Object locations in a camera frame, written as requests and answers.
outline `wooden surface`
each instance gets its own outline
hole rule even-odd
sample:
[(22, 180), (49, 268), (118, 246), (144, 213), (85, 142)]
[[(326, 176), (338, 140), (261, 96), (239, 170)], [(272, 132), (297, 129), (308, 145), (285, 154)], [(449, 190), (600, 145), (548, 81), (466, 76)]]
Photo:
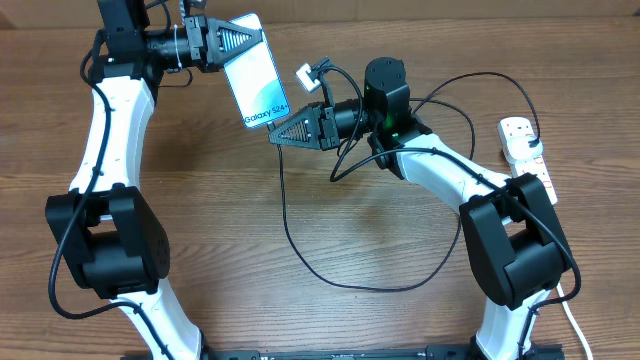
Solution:
[[(177, 1), (168, 0), (167, 3), (171, 18), (179, 22)], [(640, 0), (235, 0), (209, 1), (206, 13), (232, 19), (255, 12), (263, 23), (291, 23), (608, 17), (631, 16), (638, 10)], [(17, 29), (102, 26), (96, 0), (2, 0), (0, 13), (4, 13)], [(165, 24), (165, 15), (160, 7), (149, 11), (149, 17), (152, 24)]]
[[(640, 358), (639, 18), (283, 24), (266, 31), (296, 109), (319, 95), (303, 94), (293, 71), (323, 55), (359, 83), (370, 60), (403, 59), (413, 96), (471, 71), (520, 80), (540, 114), (556, 211), (584, 279), (573, 312), (596, 358)], [(55, 241), (44, 206), (47, 196), (66, 192), (84, 151), (92, 103), (78, 66), (94, 33), (0, 32), (2, 359), (114, 359), (145, 349), (122, 314), (64, 320), (46, 295)], [(332, 80), (336, 98), (354, 96), (344, 80)], [(529, 116), (518, 91), (501, 79), (477, 78), (439, 98), (474, 119), (476, 160), (508, 172), (496, 125)], [(464, 119), (433, 105), (420, 114), (452, 148), (469, 151)], [(360, 146), (347, 162), (367, 153)], [(433, 195), (372, 164), (331, 184), (333, 152), (284, 155), (291, 231), (321, 274), (398, 286), (423, 279), (440, 262), (456, 219)], [(324, 285), (284, 237), (277, 166), (266, 130), (243, 128), (224, 75), (198, 73), (188, 89), (161, 89), (145, 140), (142, 191), (169, 235), (175, 292), (214, 348), (468, 341), (481, 323), (484, 296), (464, 241), (431, 283), (408, 293)], [(563, 284), (572, 287), (571, 274)], [(101, 304), (93, 291), (77, 288), (66, 266), (58, 289), (69, 310)], [(559, 307), (543, 311), (533, 338), (583, 358)]]

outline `wooden table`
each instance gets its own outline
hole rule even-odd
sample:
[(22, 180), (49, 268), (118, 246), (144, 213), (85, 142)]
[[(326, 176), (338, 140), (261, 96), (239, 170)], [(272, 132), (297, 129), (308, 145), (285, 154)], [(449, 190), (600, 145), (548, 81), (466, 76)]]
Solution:
[[(293, 71), (324, 55), (359, 83), (379, 56), (403, 59), (412, 95), (471, 71), (520, 80), (540, 114), (559, 218), (581, 267), (571, 302), (596, 358), (640, 357), (640, 18), (365, 22), (267, 26), (294, 109), (305, 95)], [(145, 345), (112, 312), (70, 321), (53, 312), (47, 274), (55, 241), (44, 219), (84, 151), (91, 119), (80, 59), (95, 29), (0, 32), (0, 358), (115, 359)], [(171, 75), (166, 83), (181, 83)], [(337, 99), (353, 89), (332, 75)], [(440, 99), (466, 110), (476, 161), (508, 172), (496, 133), (507, 116), (530, 116), (511, 84), (468, 79)], [(424, 121), (467, 153), (469, 129), (434, 105)], [(353, 158), (364, 157), (360, 145)], [(313, 266), (339, 282), (399, 286), (426, 277), (455, 230), (453, 212), (422, 188), (368, 165), (329, 183), (333, 152), (286, 149), (291, 231)], [(327, 286), (284, 237), (277, 152), (265, 129), (241, 123), (222, 74), (187, 89), (161, 89), (142, 161), (142, 191), (165, 227), (170, 279), (189, 317), (216, 349), (295, 351), (419, 348), (464, 343), (481, 323), (484, 296), (464, 241), (428, 285), (401, 294)], [(61, 303), (102, 302), (61, 268)], [(573, 286), (563, 277), (565, 290)], [(533, 339), (584, 355), (560, 307), (545, 309)]]

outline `phone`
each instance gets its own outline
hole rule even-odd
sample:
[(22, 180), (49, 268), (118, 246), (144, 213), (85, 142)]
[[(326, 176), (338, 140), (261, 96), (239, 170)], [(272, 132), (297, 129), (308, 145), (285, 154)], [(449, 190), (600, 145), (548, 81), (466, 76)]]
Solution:
[[(256, 14), (231, 22), (262, 30)], [(264, 31), (262, 42), (227, 62), (224, 71), (246, 127), (257, 127), (289, 115), (289, 101)]]

